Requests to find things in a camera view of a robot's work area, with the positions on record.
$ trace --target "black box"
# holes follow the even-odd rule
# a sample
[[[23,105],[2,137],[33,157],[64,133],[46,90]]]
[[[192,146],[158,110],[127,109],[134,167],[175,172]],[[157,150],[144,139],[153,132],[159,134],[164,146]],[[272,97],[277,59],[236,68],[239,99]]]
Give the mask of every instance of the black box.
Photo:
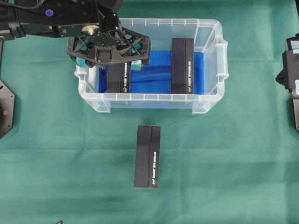
[[[194,40],[185,40],[185,94],[194,94]]]
[[[172,39],[171,93],[185,94],[185,39]]]
[[[121,93],[130,93],[131,63],[121,64]]]
[[[138,126],[135,188],[158,188],[160,127]]]
[[[194,40],[172,39],[171,93],[194,94]]]
[[[121,68],[122,64],[110,64],[108,66],[107,93],[121,92]]]
[[[107,93],[130,93],[131,63],[108,67]]]

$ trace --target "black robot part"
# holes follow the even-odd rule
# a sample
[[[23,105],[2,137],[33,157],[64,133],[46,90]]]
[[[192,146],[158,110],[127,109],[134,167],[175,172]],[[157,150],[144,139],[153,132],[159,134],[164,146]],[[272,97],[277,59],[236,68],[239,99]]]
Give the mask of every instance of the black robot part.
[[[85,59],[89,67],[135,60],[148,64],[150,39],[122,27],[117,11],[123,2],[40,0],[39,7],[36,0],[15,0],[15,5],[0,2],[0,40],[26,35],[69,37],[67,53],[73,60]]]

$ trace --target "green tablecloth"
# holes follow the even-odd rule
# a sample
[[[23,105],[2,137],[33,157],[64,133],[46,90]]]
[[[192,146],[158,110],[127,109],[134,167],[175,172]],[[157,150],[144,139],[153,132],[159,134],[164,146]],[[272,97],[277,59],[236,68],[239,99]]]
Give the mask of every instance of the green tablecloth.
[[[223,24],[230,78],[205,115],[95,112],[78,94],[67,39],[6,42],[1,78],[16,94],[0,140],[0,223],[294,224],[299,133],[274,78],[298,32],[294,0],[127,0],[121,17]],[[160,188],[133,188],[138,125],[162,127]]]

